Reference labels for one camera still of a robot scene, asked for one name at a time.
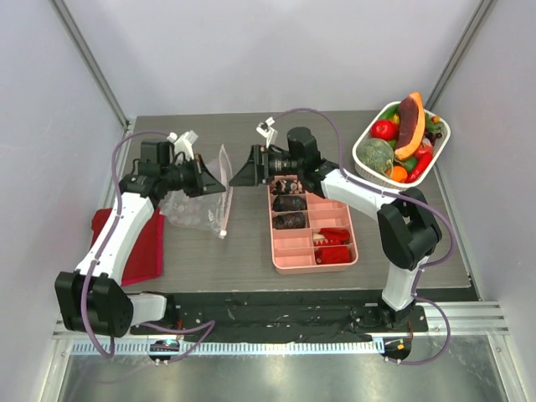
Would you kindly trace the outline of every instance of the clear ziplock bag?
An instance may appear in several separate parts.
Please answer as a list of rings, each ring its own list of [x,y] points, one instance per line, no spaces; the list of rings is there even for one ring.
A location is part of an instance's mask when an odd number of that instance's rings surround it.
[[[233,169],[222,145],[219,156],[207,163],[207,169],[225,186],[224,193],[209,194],[190,198],[184,191],[173,191],[161,205],[161,213],[173,226],[200,230],[210,230],[223,239],[227,235],[227,223],[233,188],[229,180],[233,177]]]

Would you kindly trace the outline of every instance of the red object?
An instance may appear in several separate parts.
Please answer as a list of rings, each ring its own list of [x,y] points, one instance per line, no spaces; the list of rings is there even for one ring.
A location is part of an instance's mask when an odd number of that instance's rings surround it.
[[[341,240],[319,239],[314,240],[314,244],[318,247],[323,247],[325,245],[341,245]]]
[[[376,121],[370,129],[370,135],[373,138],[379,138],[385,141],[391,141],[396,138],[399,127],[391,120],[382,119]]]
[[[315,251],[317,264],[345,264],[352,261],[348,247],[321,247]]]
[[[110,217],[110,213],[111,208],[99,209],[95,213],[91,221],[91,229],[93,230],[91,245],[99,237],[102,228],[104,228],[106,221]],[[126,261],[121,280],[122,286],[158,278],[162,274],[163,229],[164,217],[160,215],[160,209],[157,209],[145,224],[142,232],[140,232],[132,248],[132,252]]]
[[[432,143],[430,142],[430,140],[428,138],[423,138],[422,142],[419,144],[419,147],[413,153],[413,156],[416,157],[417,159],[420,159],[427,152],[432,152],[433,149],[434,149],[434,147],[432,146]]]
[[[413,183],[417,178],[419,178],[419,176],[426,170],[428,165],[430,165],[430,162],[432,162],[433,158],[434,156],[430,152],[427,152],[422,155],[417,162],[417,166],[415,166],[415,169],[413,169],[408,178],[405,179],[405,182]]]
[[[342,244],[350,239],[350,232],[348,232],[346,229],[323,228],[320,229],[318,233],[323,235],[328,240],[339,241],[339,244]]]

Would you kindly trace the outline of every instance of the plastic basket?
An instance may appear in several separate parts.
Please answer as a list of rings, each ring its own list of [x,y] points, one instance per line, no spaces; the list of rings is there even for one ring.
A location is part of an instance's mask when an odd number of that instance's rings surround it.
[[[426,170],[420,175],[420,177],[415,180],[413,183],[398,183],[394,180],[391,180],[390,178],[386,178],[385,176],[382,176],[379,173],[376,173],[374,170],[372,170],[370,167],[366,167],[364,164],[361,163],[358,159],[358,147],[359,144],[364,141],[367,138],[370,138],[370,129],[372,128],[372,125],[379,119],[379,117],[389,109],[391,106],[398,105],[400,102],[391,102],[389,103],[378,115],[370,122],[367,129],[363,132],[363,134],[359,137],[359,139],[356,141],[355,144],[353,144],[352,149],[352,155],[353,160],[355,162],[355,170],[357,171],[358,175],[364,178],[365,180],[368,180],[372,183],[376,183],[380,186],[384,186],[386,188],[396,188],[396,189],[406,189],[418,186],[423,182],[423,180],[426,178],[428,173],[432,170],[433,166],[436,164],[437,158],[440,156],[441,152],[443,151],[443,148],[445,147],[446,143],[449,141],[449,138],[451,137],[451,128],[449,125],[440,118],[440,121],[445,125],[445,132],[443,133],[443,137],[439,140],[435,141],[434,149],[433,149],[433,155],[434,158],[432,159],[432,162]],[[436,114],[432,113],[431,111],[425,111],[426,113],[430,114],[431,116],[436,116]]]

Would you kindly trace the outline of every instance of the dark brown object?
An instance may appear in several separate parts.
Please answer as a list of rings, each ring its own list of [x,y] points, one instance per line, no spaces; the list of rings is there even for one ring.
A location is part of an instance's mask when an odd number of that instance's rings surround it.
[[[302,184],[296,179],[280,179],[271,185],[274,195],[304,194]]]
[[[303,229],[306,226],[305,215],[301,212],[276,216],[272,220],[274,229]]]
[[[417,127],[419,107],[412,98],[407,97],[400,102],[398,114],[400,116],[399,140],[396,142],[394,149],[405,147],[411,142]]]
[[[300,198],[297,195],[278,195],[274,200],[272,208],[276,212],[305,211],[307,209],[307,202],[305,199]]]

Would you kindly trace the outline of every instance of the metal floor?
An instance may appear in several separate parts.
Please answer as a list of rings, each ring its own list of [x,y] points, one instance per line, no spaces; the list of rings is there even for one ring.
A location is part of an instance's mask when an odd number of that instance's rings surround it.
[[[429,357],[443,337],[414,340],[412,359]],[[421,367],[384,363],[377,354],[192,357],[168,367],[146,356],[72,356],[62,402],[507,401],[486,336],[454,337],[441,359]]]
[[[340,111],[328,113],[338,124],[344,138],[345,161],[354,172],[352,145],[359,133],[375,117],[374,111]],[[136,131],[159,129],[182,133],[195,130],[199,139],[195,149],[205,162],[217,157],[223,143],[236,173],[245,163],[250,145],[260,142],[255,128],[269,114],[233,114],[198,116],[139,117]],[[327,123],[312,114],[294,114],[277,122],[277,145],[286,147],[286,132],[294,126],[308,126],[316,136],[322,155],[337,160],[336,137]],[[141,138],[132,141],[126,166],[138,156]],[[446,212],[437,181],[431,174],[422,184],[428,202]],[[163,275],[152,281],[128,286],[127,291],[258,291],[316,289],[382,289],[388,261],[381,250],[378,227],[367,216],[352,212],[359,260],[341,273],[281,276],[271,263],[270,223],[266,189],[235,188],[225,240],[195,229],[177,229],[166,223],[164,234]],[[448,234],[436,249],[444,255]],[[456,253],[441,266],[428,270],[422,287],[446,288],[469,286],[461,256]]]

